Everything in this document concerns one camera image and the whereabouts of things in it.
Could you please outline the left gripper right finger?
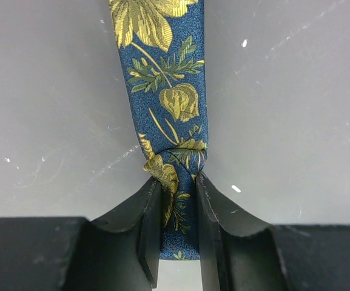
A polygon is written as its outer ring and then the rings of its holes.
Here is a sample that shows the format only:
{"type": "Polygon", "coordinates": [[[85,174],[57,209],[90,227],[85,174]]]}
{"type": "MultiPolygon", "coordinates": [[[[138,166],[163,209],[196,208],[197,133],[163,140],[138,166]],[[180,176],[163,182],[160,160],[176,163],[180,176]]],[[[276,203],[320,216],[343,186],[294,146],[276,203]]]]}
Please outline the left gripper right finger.
{"type": "Polygon", "coordinates": [[[196,187],[204,290],[350,290],[350,224],[269,224],[196,187]]]}

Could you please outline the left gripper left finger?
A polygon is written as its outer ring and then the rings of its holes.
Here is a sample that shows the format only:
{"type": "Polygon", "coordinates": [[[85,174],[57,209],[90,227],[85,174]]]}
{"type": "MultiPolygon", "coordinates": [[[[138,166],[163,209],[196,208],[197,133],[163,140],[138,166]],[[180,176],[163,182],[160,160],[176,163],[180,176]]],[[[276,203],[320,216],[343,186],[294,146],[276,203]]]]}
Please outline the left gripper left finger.
{"type": "Polygon", "coordinates": [[[161,185],[149,179],[114,209],[84,217],[0,218],[0,290],[152,290],[161,185]]]}

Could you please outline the blue yellow floral tie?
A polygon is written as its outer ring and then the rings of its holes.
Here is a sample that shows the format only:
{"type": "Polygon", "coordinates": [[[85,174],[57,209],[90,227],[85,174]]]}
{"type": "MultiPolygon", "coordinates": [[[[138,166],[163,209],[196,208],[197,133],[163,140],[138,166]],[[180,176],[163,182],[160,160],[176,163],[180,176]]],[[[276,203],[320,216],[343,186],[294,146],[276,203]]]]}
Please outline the blue yellow floral tie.
{"type": "Polygon", "coordinates": [[[198,260],[195,180],[207,161],[204,2],[109,3],[144,170],[163,189],[161,259],[198,260]]]}

